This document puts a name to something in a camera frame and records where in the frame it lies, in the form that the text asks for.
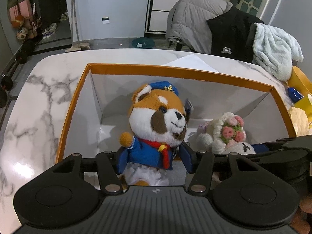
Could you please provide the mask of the person left hand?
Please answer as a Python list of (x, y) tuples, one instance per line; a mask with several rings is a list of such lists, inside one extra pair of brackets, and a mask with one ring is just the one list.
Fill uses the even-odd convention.
[(308, 220), (308, 216), (311, 217), (311, 194), (301, 198), (299, 208), (291, 221), (291, 227), (301, 234), (311, 233), (311, 220)]

